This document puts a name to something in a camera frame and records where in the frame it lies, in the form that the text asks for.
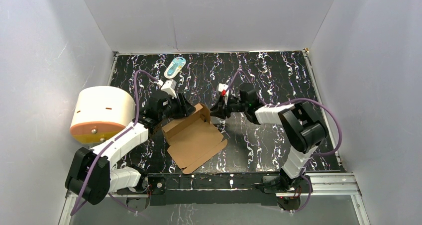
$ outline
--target robotic arm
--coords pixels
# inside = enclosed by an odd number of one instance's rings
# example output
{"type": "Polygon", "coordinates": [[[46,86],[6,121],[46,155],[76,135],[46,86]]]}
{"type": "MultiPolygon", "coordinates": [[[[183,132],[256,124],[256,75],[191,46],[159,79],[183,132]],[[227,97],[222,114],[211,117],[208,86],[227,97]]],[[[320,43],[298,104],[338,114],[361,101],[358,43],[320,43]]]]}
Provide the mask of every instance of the robotic arm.
{"type": "Polygon", "coordinates": [[[153,93],[146,108],[139,113],[138,121],[134,119],[120,133],[91,150],[82,147],[75,153],[65,187],[79,194],[95,157],[111,143],[95,165],[82,197],[95,205],[111,191],[122,188],[146,189],[147,184],[140,182],[146,178],[141,168],[132,166],[111,170],[112,166],[134,147],[146,142],[149,135],[160,128],[162,120],[188,117],[193,112],[195,107],[181,93],[165,92],[163,89],[153,93]]]}
{"type": "Polygon", "coordinates": [[[280,177],[266,180],[258,187],[263,192],[288,191],[296,188],[303,180],[303,168],[321,142],[327,137],[328,129],[309,102],[285,106],[264,105],[259,101],[257,91],[250,83],[240,85],[240,97],[229,95],[228,86],[219,84],[218,102],[211,108],[211,116],[222,119],[232,112],[243,112],[254,124],[282,125],[292,145],[280,177]]]}

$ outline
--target white and orange container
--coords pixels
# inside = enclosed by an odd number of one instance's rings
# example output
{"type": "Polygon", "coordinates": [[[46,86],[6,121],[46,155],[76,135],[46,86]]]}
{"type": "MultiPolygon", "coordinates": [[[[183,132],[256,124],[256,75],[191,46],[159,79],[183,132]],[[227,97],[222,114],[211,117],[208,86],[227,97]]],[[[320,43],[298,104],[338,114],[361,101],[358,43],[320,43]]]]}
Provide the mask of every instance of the white and orange container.
{"type": "Polygon", "coordinates": [[[79,93],[70,134],[82,144],[103,142],[122,131],[134,115],[135,101],[126,91],[86,88],[79,93]]]}

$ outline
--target brown cardboard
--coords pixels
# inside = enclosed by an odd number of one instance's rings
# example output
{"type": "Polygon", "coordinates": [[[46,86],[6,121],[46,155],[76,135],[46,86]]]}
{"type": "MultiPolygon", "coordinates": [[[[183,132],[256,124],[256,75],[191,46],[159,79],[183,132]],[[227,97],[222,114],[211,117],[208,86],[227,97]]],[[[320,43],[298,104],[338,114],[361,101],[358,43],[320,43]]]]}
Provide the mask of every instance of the brown cardboard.
{"type": "Polygon", "coordinates": [[[194,172],[227,145],[211,124],[210,110],[204,104],[196,104],[195,109],[191,116],[175,119],[162,128],[170,144],[167,151],[185,174],[194,172]]]}

